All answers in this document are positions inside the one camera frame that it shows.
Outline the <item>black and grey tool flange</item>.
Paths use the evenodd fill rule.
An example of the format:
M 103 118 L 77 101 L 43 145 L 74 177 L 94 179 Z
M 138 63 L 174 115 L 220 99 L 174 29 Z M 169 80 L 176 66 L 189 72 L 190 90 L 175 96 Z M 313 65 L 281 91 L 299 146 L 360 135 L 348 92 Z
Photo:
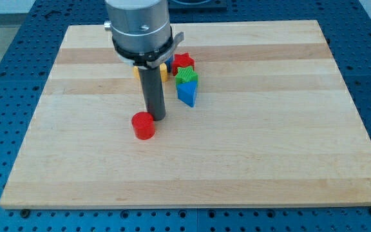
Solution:
M 171 29 L 171 37 L 162 47 L 154 49 L 151 52 L 129 52 L 120 47 L 117 41 L 112 37 L 114 49 L 123 63 L 129 66 L 139 66 L 149 69 L 159 67 L 172 57 L 176 48 L 183 40 L 183 32 L 179 32 L 173 37 L 173 29 Z

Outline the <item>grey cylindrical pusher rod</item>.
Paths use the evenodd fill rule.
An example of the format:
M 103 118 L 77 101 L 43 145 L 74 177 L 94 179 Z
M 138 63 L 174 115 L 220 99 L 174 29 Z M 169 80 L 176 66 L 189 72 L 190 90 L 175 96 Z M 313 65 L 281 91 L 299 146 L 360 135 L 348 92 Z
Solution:
M 154 121 L 161 121 L 166 116 L 166 107 L 160 68 L 139 68 L 138 72 L 146 110 Z

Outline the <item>blue block behind arm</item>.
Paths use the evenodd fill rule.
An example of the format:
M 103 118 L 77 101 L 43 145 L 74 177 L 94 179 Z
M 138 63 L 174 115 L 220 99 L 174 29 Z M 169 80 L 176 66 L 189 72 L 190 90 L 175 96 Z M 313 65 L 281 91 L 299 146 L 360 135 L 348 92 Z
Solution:
M 172 62 L 174 61 L 174 55 L 172 55 L 168 60 L 165 61 L 165 64 L 167 66 L 167 72 L 172 72 Z

